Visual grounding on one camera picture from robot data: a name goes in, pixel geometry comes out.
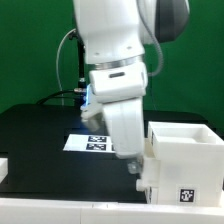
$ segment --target green wall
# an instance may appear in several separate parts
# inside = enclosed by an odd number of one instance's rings
[[[224,130],[224,1],[190,0],[190,7],[185,32],[162,45],[165,68],[150,80],[154,101],[158,110],[199,113]],[[58,91],[56,51],[72,17],[72,0],[0,0],[0,112]],[[152,47],[146,63],[156,67]],[[62,50],[60,73],[65,89],[76,85],[75,41]],[[149,90],[144,108],[153,109]]]

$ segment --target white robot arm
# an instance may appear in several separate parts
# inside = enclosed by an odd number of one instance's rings
[[[102,112],[117,156],[141,158],[142,96],[148,83],[143,44],[155,42],[155,36],[160,42],[174,40],[186,25],[188,1],[73,2],[85,61],[93,66],[90,91],[94,103],[83,108],[83,121]]]

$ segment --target black tabletop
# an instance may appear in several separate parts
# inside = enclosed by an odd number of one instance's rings
[[[145,111],[148,121],[208,123],[191,113]],[[68,106],[16,105],[0,115],[0,157],[8,157],[1,197],[144,203],[138,176],[114,154],[66,152],[70,133],[95,134]],[[107,134],[103,126],[97,134]]]

